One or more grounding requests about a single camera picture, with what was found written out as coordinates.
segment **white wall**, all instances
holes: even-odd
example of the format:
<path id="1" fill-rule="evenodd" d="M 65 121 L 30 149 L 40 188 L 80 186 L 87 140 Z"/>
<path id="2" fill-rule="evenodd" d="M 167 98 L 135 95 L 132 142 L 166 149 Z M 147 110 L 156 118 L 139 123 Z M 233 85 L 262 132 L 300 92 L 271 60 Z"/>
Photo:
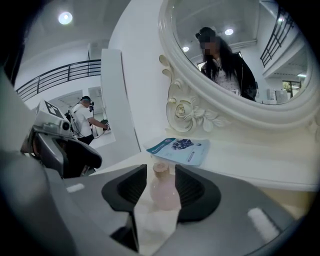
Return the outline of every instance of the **white wall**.
<path id="1" fill-rule="evenodd" d="M 276 19 L 271 15 L 267 9 L 260 4 L 260 16 L 259 16 L 259 25 L 258 25 L 258 34 L 257 34 L 257 51 L 259 54 L 259 58 L 264 52 L 272 31 L 275 27 Z M 286 35 L 281 47 L 276 51 L 276 53 L 272 56 L 272 60 L 270 60 L 264 70 L 263 73 L 267 72 L 272 66 L 277 62 L 277 60 L 283 55 L 283 53 L 290 47 L 290 45 L 294 42 L 297 36 L 300 34 L 300 30 L 296 24 L 293 24 L 294 27 L 291 28 Z"/>
<path id="2" fill-rule="evenodd" d="M 162 0 L 131 0 L 110 38 L 109 49 L 122 54 L 123 74 L 134 127 L 141 144 L 168 126 L 169 79 L 162 74 L 158 17 Z"/>
<path id="3" fill-rule="evenodd" d="M 240 49 L 241 55 L 245 63 L 248 65 L 253 73 L 255 81 L 259 87 L 259 98 L 256 98 L 257 102 L 263 102 L 268 100 L 267 89 L 281 90 L 282 80 L 276 78 L 264 78 L 264 65 L 260 60 L 260 53 L 256 45 Z"/>
<path id="4" fill-rule="evenodd" d="M 47 89 L 33 96 L 32 98 L 26 100 L 24 103 L 28 106 L 29 109 L 32 110 L 39 104 L 40 99 L 44 99 L 45 101 L 51 101 L 62 95 L 70 94 L 75 91 L 85 90 L 91 87 L 100 87 L 100 84 L 101 82 L 99 75 L 84 77 L 56 85 L 50 89 Z"/>
<path id="5" fill-rule="evenodd" d="M 102 157 L 100 169 L 104 169 L 140 152 L 126 95 L 119 50 L 102 50 L 101 94 L 111 128 L 111 133 L 102 136 L 108 144 L 95 148 Z"/>
<path id="6" fill-rule="evenodd" d="M 55 68 L 87 60 L 88 44 L 86 42 L 70 43 L 44 51 L 21 64 L 14 89 Z"/>

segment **man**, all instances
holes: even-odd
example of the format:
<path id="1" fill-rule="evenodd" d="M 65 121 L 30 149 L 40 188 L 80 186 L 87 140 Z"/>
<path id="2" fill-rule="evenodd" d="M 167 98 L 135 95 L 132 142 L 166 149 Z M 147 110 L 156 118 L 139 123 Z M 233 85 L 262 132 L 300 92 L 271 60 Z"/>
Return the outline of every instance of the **man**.
<path id="1" fill-rule="evenodd" d="M 91 104 L 91 99 L 89 96 L 83 96 L 80 103 L 75 105 L 71 110 L 71 125 L 73 128 L 74 135 L 79 141 L 90 144 L 94 136 L 90 129 L 90 124 L 109 130 L 109 126 L 103 124 L 92 117 L 90 111 L 88 110 Z"/>

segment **mirror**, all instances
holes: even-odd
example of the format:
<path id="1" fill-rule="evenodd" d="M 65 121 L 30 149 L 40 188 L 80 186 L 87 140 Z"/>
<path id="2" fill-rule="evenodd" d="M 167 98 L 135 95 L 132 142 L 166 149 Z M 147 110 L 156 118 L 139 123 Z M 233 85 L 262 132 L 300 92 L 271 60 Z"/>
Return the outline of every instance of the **mirror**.
<path id="1" fill-rule="evenodd" d="M 275 1 L 179 0 L 171 22 L 179 47 L 212 86 L 277 105 L 308 85 L 309 49 Z"/>

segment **black jacket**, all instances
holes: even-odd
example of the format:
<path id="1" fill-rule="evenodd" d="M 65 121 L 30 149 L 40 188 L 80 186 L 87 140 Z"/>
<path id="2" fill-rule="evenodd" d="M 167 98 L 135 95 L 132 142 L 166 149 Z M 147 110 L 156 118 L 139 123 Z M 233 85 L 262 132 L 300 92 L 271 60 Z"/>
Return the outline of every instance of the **black jacket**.
<path id="1" fill-rule="evenodd" d="M 255 97 L 257 94 L 256 80 L 252 74 L 250 68 L 245 63 L 244 59 L 239 56 L 237 53 L 232 54 L 232 59 L 234 63 L 234 70 L 237 74 L 237 80 L 240 85 L 241 96 L 251 100 L 256 101 Z M 203 65 L 201 72 L 207 76 L 206 73 L 206 64 Z"/>

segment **pink vase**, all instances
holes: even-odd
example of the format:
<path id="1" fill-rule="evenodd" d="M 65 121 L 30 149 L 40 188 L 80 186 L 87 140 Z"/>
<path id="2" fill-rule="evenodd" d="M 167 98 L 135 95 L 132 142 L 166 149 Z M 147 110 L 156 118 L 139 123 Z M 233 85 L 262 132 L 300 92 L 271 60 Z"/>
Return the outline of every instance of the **pink vase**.
<path id="1" fill-rule="evenodd" d="M 168 164 L 157 162 L 153 165 L 155 178 L 150 186 L 153 202 L 161 210 L 173 210 L 180 205 L 180 197 L 175 186 L 176 177 L 170 174 Z"/>

